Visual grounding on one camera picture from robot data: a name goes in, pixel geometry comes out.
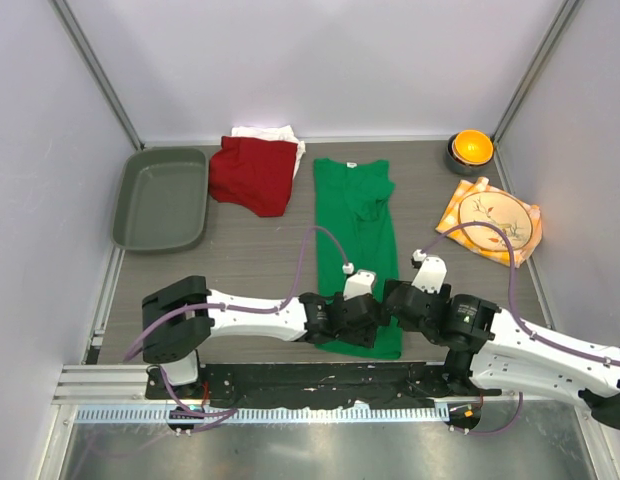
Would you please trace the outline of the orange checkered cloth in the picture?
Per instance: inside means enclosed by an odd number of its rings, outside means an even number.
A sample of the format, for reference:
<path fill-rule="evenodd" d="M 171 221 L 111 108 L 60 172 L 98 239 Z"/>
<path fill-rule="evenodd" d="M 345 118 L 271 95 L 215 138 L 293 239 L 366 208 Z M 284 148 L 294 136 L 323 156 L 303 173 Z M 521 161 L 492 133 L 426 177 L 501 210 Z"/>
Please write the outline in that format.
<path fill-rule="evenodd" d="M 471 226 L 483 226 L 493 229 L 498 235 L 504 235 L 498 228 L 495 226 L 483 223 L 483 222 L 470 222 L 470 223 L 460 223 L 459 222 L 459 205 L 461 201 L 477 192 L 484 191 L 493 191 L 499 193 L 505 193 L 510 197 L 518 200 L 524 208 L 527 210 L 530 219 L 532 220 L 533 232 L 531 240 L 522 248 L 516 249 L 514 251 L 514 257 L 511 259 L 509 257 L 508 250 L 505 252 L 495 252 L 488 251 L 482 249 L 475 244 L 473 244 L 468 237 L 464 234 L 463 229 Z M 522 263 L 524 263 L 534 252 L 536 247 L 539 245 L 542 239 L 542 220 L 541 220 L 541 209 L 536 205 L 529 205 L 511 194 L 492 186 L 489 183 L 489 179 L 486 177 L 479 178 L 476 182 L 472 183 L 467 180 L 462 180 L 456 187 L 448 205 L 446 206 L 444 213 L 439 221 L 439 224 L 436 227 L 436 231 L 439 233 L 446 233 L 447 237 L 454 240 L 458 244 L 467 248 L 473 253 L 476 253 L 480 256 L 488 258 L 494 262 L 500 263 L 502 265 L 507 266 L 511 261 L 515 263 L 516 267 L 520 267 Z"/>

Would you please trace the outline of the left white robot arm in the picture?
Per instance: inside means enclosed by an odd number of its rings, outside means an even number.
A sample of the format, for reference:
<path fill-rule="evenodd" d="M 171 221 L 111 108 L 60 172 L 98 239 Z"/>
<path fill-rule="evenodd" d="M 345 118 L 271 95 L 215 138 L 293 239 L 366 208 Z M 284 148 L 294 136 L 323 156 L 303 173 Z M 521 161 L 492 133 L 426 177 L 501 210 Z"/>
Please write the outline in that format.
<path fill-rule="evenodd" d="M 198 347 L 209 338 L 271 337 L 322 345 L 333 340 L 369 348 L 385 323 L 372 294 L 375 275 L 360 271 L 346 290 L 332 296 L 303 293 L 289 299 L 240 297 L 210 289 L 203 276 L 189 276 L 142 300 L 140 352 L 158 365 L 180 398 L 195 397 L 203 385 Z"/>

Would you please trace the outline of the green t shirt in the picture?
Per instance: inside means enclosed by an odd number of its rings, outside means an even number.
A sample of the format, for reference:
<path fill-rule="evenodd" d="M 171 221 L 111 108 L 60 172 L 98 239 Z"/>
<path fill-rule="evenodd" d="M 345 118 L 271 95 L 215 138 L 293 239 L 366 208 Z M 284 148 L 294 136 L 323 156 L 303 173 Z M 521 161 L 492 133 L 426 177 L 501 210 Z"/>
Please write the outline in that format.
<path fill-rule="evenodd" d="M 382 300 L 384 283 L 398 279 L 398 251 L 389 201 L 395 184 L 389 178 L 389 161 L 369 164 L 339 163 L 329 158 L 313 162 L 315 225 L 339 241 L 355 268 L 376 273 L 373 295 Z M 316 236 L 318 290 L 323 296 L 343 291 L 342 257 L 323 233 Z M 402 330 L 392 319 L 377 330 L 374 346 L 332 341 L 318 348 L 328 352 L 380 360 L 397 360 L 402 354 Z"/>

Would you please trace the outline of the floral ceramic plate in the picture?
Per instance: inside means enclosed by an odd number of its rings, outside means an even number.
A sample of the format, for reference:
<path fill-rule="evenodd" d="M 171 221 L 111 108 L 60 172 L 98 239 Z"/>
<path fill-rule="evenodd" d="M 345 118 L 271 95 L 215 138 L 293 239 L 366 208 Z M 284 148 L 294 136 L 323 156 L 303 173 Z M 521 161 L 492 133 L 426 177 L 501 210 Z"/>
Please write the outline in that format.
<path fill-rule="evenodd" d="M 524 247 L 532 237 L 533 226 L 527 210 L 505 193 L 484 191 L 465 197 L 459 205 L 459 222 L 483 222 L 498 228 L 506 235 L 514 250 Z M 464 234 L 476 246 L 495 252 L 505 252 L 506 244 L 493 229 L 471 226 Z"/>

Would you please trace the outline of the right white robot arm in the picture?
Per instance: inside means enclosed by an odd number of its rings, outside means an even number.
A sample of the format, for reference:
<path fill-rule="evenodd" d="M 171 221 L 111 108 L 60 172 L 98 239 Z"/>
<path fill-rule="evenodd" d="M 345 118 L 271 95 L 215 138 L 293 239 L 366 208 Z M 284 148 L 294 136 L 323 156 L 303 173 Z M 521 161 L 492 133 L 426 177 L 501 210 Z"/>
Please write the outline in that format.
<path fill-rule="evenodd" d="M 438 384 L 451 395 L 506 390 L 589 410 L 620 430 L 620 347 L 567 337 L 469 294 L 451 295 L 388 280 L 383 312 L 398 325 L 448 350 Z"/>

